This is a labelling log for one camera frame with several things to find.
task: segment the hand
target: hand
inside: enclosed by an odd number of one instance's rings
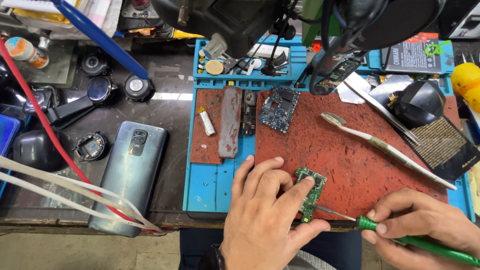
[[[399,212],[404,215],[388,219],[390,214]],[[401,270],[476,269],[415,246],[403,247],[388,239],[428,235],[446,246],[480,258],[480,229],[456,207],[404,188],[380,199],[367,217],[381,223],[376,227],[377,232],[363,230],[363,238],[394,267]]]
[[[220,253],[227,270],[283,269],[297,251],[322,231],[324,220],[312,220],[290,230],[295,215],[314,184],[312,177],[293,185],[292,177],[277,170],[278,157],[254,164],[252,155],[237,169],[232,182],[232,201],[225,220]],[[277,198],[279,189],[285,193]]]

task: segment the screwdriver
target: screwdriver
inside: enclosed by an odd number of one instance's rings
[[[368,219],[364,216],[360,216],[360,217],[354,219],[354,218],[351,218],[351,217],[346,216],[346,215],[342,215],[342,214],[337,213],[337,212],[335,212],[331,209],[328,209],[328,208],[325,208],[325,207],[322,207],[322,206],[319,206],[319,205],[317,205],[317,209],[319,209],[321,211],[324,211],[324,212],[327,212],[327,213],[330,213],[330,214],[335,214],[335,215],[344,217],[344,218],[346,218],[348,220],[351,220],[351,221],[355,221],[357,223],[357,227],[359,229],[376,231],[376,226],[377,226],[378,223],[376,223],[376,222],[374,222],[374,221],[372,221],[372,220],[370,220],[370,219]],[[402,243],[405,243],[405,244],[414,245],[416,247],[422,248],[424,250],[430,251],[432,253],[438,254],[440,256],[443,256],[443,257],[446,257],[446,258],[449,258],[449,259],[452,259],[452,260],[455,260],[455,261],[458,261],[458,262],[461,262],[461,263],[464,263],[464,264],[469,264],[469,265],[473,265],[475,267],[480,267],[480,258],[472,257],[468,254],[465,254],[465,253],[460,252],[460,251],[456,251],[456,250],[451,249],[449,247],[446,247],[444,245],[432,243],[430,241],[425,240],[422,237],[407,235],[407,236],[404,236],[404,237],[395,238],[395,240],[397,240],[399,242],[402,242]]]

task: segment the floor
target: floor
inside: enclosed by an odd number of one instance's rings
[[[164,237],[11,233],[0,236],[0,270],[176,270],[179,233]],[[363,242],[363,270],[393,270]]]

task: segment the jeans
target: jeans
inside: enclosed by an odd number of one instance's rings
[[[181,229],[179,270],[197,270],[198,262],[204,253],[212,245],[222,241],[221,229]],[[337,270],[361,269],[361,235],[357,231],[324,232],[301,249]]]

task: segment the small battery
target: small battery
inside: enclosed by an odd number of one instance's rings
[[[205,132],[208,136],[215,134],[215,129],[213,128],[212,121],[208,117],[208,113],[205,111],[204,107],[200,107],[198,109],[200,116],[202,117],[202,121],[204,122]]]

